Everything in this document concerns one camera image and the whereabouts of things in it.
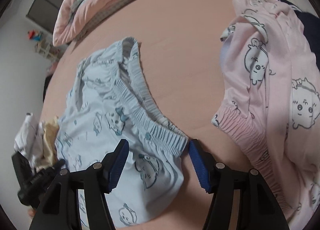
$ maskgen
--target yellow cloth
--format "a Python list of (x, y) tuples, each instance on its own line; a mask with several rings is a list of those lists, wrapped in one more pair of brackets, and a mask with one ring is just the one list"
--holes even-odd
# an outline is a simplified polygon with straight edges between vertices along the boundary
[(51, 121), (44, 123), (43, 158), (36, 167), (37, 171), (52, 167), (58, 161), (57, 150), (54, 145), (58, 131), (59, 125), (57, 116)]

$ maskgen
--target metal screw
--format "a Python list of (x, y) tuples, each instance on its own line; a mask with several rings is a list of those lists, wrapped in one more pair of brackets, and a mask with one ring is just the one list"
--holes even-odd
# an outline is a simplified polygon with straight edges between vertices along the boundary
[(94, 169), (100, 169), (102, 167), (102, 164), (100, 162), (96, 162), (94, 165), (93, 165), (93, 168)]
[(60, 170), (60, 175), (63, 176), (63, 175), (66, 175), (68, 173), (68, 170), (67, 169), (62, 169)]
[(218, 162), (218, 163), (216, 163), (216, 167), (218, 169), (223, 169), (225, 167), (225, 165), (222, 162)]
[(256, 169), (250, 170), (250, 173), (254, 176), (257, 176), (259, 174), (259, 172)]

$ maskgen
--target toy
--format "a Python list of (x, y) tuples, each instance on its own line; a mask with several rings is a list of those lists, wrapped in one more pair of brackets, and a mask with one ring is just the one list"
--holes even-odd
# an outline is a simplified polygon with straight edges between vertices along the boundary
[(28, 31), (28, 38), (35, 41), (40, 41), (42, 38), (42, 32), (36, 30)]

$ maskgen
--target pink bedsheet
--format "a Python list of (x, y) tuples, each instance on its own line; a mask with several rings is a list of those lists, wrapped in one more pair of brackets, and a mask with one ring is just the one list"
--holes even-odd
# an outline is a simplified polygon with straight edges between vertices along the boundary
[[(143, 73), (161, 112), (190, 138), (199, 139), (216, 160), (247, 171), (247, 158), (210, 122), (224, 95), (219, 37), (234, 17), (232, 0), (134, 1), (82, 41), (71, 43), (47, 89), (41, 118), (63, 113), (81, 59), (133, 36), (141, 42)], [(185, 181), (173, 203), (158, 218), (131, 230), (202, 229), (212, 195), (200, 187), (187, 151), (182, 159)], [(233, 212), (229, 229), (235, 229), (236, 217)]]

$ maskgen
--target white cloth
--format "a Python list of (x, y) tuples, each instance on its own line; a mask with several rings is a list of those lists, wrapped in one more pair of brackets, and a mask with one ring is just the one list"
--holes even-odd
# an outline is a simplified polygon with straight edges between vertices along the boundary
[(14, 139), (14, 149), (26, 157), (31, 168), (34, 168), (43, 156), (43, 124), (38, 124), (33, 113), (26, 118)]
[[(147, 222), (180, 189), (180, 155), (188, 138), (153, 101), (134, 38), (93, 53), (79, 64), (77, 74), (60, 119), (58, 158), (66, 160), (71, 172), (84, 170), (126, 139), (129, 156), (117, 187), (106, 200), (115, 226)], [(83, 190), (79, 190), (79, 208), (82, 224), (89, 226)]]

